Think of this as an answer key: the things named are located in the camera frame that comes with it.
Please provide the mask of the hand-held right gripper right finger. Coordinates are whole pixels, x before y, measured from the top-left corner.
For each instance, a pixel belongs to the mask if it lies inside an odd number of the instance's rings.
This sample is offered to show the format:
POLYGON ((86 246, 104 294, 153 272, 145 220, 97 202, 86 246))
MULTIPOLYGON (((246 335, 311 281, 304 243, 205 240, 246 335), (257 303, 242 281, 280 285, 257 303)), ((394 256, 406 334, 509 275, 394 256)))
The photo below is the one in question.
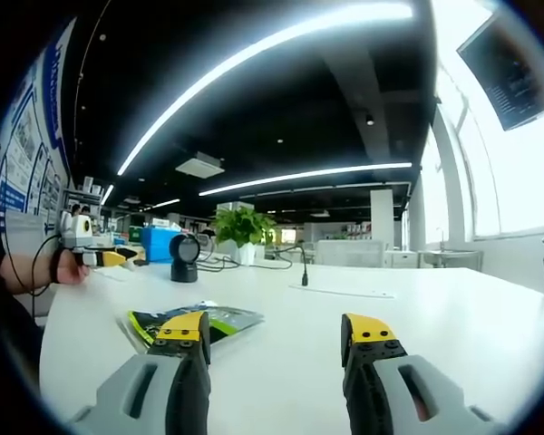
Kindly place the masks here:
POLYGON ((383 321, 343 314, 343 394, 353 434, 495 434, 497 422, 468 406, 457 384, 409 354, 383 321))

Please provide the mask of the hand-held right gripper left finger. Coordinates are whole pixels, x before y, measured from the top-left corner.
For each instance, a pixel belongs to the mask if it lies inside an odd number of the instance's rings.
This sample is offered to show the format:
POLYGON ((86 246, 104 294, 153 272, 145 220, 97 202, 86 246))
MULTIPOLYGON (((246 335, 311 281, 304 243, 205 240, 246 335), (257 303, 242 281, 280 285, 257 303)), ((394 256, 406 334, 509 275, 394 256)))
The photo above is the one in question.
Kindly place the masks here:
POLYGON ((210 395, 209 315, 175 316, 146 353, 97 389, 70 425, 78 434, 206 434, 210 395))

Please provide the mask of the person's left hand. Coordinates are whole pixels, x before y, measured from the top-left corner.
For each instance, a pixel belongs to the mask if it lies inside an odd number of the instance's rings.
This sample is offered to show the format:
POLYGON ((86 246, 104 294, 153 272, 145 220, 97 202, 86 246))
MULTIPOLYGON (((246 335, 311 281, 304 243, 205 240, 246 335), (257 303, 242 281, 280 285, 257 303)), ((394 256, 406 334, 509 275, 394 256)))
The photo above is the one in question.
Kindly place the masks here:
POLYGON ((85 280, 89 273, 89 268, 78 260, 78 255, 73 251, 66 248, 54 251, 49 264, 52 283, 78 285, 85 280))

